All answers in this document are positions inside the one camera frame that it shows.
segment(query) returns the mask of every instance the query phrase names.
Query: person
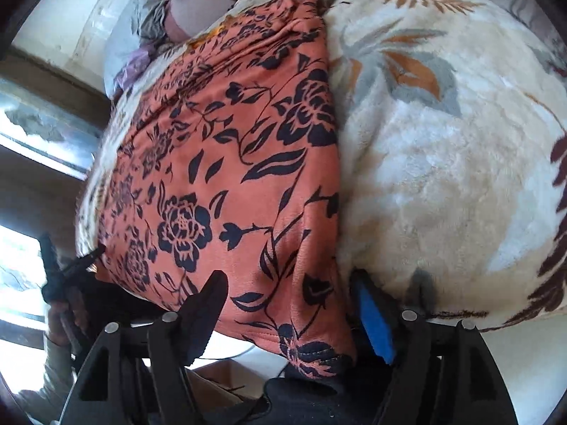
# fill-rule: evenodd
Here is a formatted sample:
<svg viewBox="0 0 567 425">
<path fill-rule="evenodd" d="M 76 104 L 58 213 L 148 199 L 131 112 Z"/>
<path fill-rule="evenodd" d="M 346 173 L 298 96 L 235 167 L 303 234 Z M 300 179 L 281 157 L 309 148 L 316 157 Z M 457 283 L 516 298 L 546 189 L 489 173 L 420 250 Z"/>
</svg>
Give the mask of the person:
<svg viewBox="0 0 567 425">
<path fill-rule="evenodd" d="M 46 312 L 43 387 L 38 391 L 22 390 L 14 395 L 16 402 L 34 425 L 58 424 L 73 387 L 71 345 L 61 322 L 61 316 L 69 309 L 73 312 L 75 324 L 83 332 L 86 331 L 89 319 L 78 290 L 70 292 L 69 302 L 52 302 Z"/>
</svg>

